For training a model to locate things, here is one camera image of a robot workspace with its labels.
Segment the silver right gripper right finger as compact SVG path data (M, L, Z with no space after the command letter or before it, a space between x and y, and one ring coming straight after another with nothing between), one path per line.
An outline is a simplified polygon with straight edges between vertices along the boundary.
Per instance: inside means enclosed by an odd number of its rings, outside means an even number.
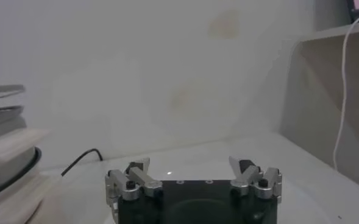
M279 169L269 167L262 171L249 159L229 157L235 179L230 181L231 188L238 191L241 197L250 191L261 200L276 199L282 201L282 173Z

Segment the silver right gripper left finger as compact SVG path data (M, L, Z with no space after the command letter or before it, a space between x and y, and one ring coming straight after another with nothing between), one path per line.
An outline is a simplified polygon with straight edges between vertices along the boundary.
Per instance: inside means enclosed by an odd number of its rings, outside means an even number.
M148 175L150 158L129 163L125 171L109 170L105 176L106 203L113 212L117 212L118 202L137 201L141 193L147 197L157 197L163 190L163 182Z

